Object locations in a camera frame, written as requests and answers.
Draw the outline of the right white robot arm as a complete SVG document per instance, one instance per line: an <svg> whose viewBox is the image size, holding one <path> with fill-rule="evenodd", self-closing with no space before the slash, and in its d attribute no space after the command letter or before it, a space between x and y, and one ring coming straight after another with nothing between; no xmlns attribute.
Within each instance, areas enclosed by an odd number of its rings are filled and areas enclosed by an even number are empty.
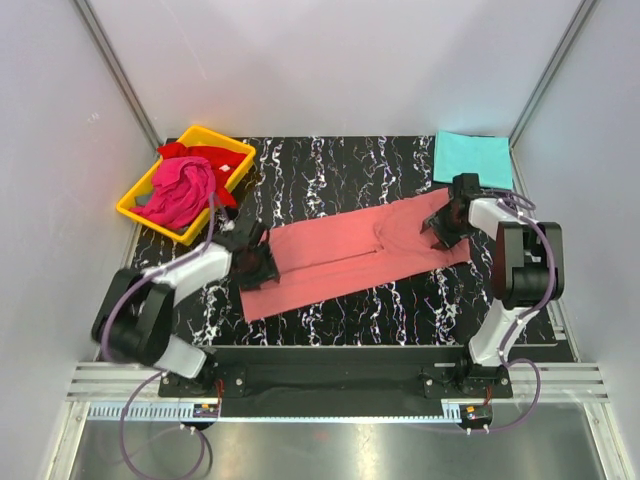
<svg viewBox="0 0 640 480"><path fill-rule="evenodd" d="M473 231L495 242L493 302L478 332L444 382L466 396L508 382L508 355L528 322L564 291L563 234L556 222L534 220L535 204L506 189L485 188L476 173L456 175L449 200L422 223L434 248L453 249Z"/></svg>

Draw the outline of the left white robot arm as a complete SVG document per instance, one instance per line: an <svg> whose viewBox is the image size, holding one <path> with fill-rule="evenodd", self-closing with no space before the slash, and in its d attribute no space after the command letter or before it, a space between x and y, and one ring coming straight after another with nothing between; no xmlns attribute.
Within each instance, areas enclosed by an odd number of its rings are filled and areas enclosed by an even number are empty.
<svg viewBox="0 0 640 480"><path fill-rule="evenodd" d="M228 231L209 232L203 243L168 263L118 270L91 330L103 358L175 374L193 395L208 394L215 386L216 362L173 333L174 309L227 277L249 292L279 280L269 236L265 223L241 219Z"/></svg>

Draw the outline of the salmon pink t-shirt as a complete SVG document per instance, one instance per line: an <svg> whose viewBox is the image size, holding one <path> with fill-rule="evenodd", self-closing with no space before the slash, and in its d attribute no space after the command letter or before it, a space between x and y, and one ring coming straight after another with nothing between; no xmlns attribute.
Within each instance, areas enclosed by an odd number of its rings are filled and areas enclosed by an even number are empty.
<svg viewBox="0 0 640 480"><path fill-rule="evenodd" d="M447 201L440 189L273 229L269 245L280 280L241 293L245 320L469 262L467 240L438 250L433 232L422 230L423 220Z"/></svg>

